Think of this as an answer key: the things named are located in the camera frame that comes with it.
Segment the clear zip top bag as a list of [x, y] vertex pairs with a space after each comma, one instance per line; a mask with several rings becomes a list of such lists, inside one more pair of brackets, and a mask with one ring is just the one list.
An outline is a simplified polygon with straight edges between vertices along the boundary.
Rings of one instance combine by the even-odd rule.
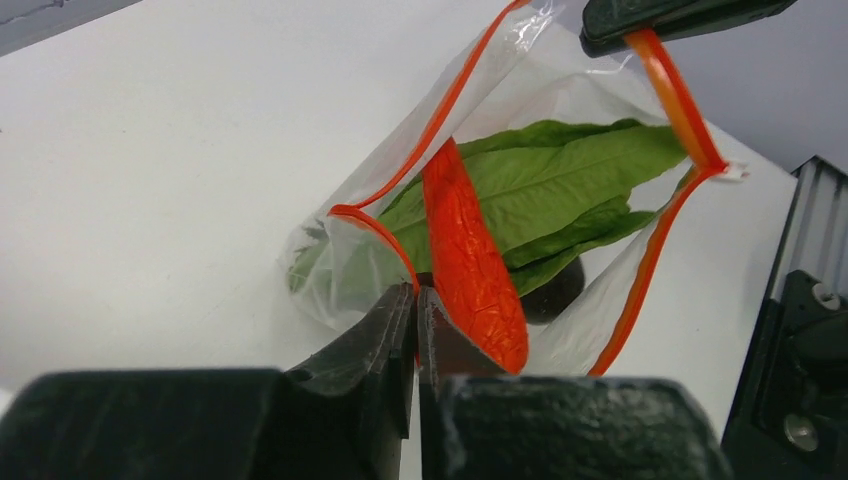
[[346, 330], [404, 283], [510, 373], [623, 372], [700, 293], [683, 228], [749, 175], [666, 44], [765, 8], [509, 2], [294, 233], [294, 303]]

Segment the red toy chili pepper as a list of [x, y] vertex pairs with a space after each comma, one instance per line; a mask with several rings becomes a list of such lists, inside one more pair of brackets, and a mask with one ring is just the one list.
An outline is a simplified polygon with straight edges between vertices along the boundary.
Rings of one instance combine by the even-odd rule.
[[431, 273], [447, 313], [499, 367], [520, 373], [529, 355], [525, 314], [452, 138], [423, 170], [423, 199]]

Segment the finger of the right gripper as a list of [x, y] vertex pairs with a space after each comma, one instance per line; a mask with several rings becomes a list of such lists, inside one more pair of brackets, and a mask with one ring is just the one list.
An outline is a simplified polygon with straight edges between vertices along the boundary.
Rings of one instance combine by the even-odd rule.
[[650, 29], [664, 41], [736, 28], [776, 16], [794, 0], [590, 0], [580, 41], [592, 58], [627, 48], [625, 37]]

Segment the green toy vegetable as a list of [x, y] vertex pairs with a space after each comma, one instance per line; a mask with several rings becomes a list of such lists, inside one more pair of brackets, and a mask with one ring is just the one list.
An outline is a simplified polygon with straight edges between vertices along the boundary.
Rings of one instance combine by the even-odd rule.
[[485, 224], [519, 296], [551, 282], [582, 253], [649, 223], [632, 190], [687, 154], [668, 126], [534, 122], [459, 145]]

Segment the dark mangosteen toy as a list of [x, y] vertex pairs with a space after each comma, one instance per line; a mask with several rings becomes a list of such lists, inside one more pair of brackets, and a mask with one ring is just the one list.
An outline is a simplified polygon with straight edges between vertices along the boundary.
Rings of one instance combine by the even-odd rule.
[[521, 297], [527, 323], [551, 323], [579, 297], [585, 287], [583, 262], [576, 258], [547, 283]]

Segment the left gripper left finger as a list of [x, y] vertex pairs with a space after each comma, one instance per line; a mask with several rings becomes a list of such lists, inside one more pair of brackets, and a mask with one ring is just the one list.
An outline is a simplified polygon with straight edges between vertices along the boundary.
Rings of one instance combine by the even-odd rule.
[[395, 479], [415, 294], [390, 287], [293, 368], [46, 374], [1, 421], [5, 479]]

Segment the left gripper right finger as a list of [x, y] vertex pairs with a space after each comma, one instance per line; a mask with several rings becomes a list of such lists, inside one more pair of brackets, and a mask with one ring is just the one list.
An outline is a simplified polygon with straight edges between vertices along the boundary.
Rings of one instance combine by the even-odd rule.
[[417, 300], [427, 479], [728, 479], [699, 404], [659, 378], [510, 375]]

